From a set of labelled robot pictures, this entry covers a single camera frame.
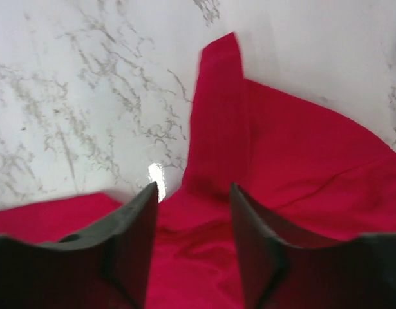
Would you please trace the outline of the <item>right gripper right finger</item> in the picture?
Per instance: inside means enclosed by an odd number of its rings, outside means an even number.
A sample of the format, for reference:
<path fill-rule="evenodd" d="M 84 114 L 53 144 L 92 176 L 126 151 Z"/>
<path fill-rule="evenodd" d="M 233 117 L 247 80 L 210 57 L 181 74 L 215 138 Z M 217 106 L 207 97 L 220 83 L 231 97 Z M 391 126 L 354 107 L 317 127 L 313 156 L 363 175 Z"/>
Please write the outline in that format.
<path fill-rule="evenodd" d="M 396 308 L 396 233 L 327 238 L 236 184 L 230 205 L 245 308 Z"/>

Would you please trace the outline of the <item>crimson red t shirt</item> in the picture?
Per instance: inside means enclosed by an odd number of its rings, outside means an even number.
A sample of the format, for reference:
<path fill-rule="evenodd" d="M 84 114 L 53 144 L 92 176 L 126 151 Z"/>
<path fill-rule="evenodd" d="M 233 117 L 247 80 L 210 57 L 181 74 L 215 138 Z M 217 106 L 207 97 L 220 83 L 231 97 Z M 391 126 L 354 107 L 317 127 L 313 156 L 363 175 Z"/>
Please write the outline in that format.
<path fill-rule="evenodd" d="M 203 51 L 180 188 L 158 200 L 143 308 L 245 308 L 230 189 L 315 234 L 396 233 L 396 153 L 335 111 L 246 79 L 234 34 Z M 96 193 L 0 211 L 0 233 L 59 241 L 123 204 Z"/>

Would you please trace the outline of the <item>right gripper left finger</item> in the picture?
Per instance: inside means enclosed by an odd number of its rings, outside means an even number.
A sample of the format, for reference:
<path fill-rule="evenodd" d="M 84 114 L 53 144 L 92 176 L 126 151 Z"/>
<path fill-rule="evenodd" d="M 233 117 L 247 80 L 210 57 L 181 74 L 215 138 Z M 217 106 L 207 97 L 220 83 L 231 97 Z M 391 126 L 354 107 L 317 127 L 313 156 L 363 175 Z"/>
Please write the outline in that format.
<path fill-rule="evenodd" d="M 157 210 L 150 183 L 59 241 L 0 233 L 0 308 L 143 308 Z"/>

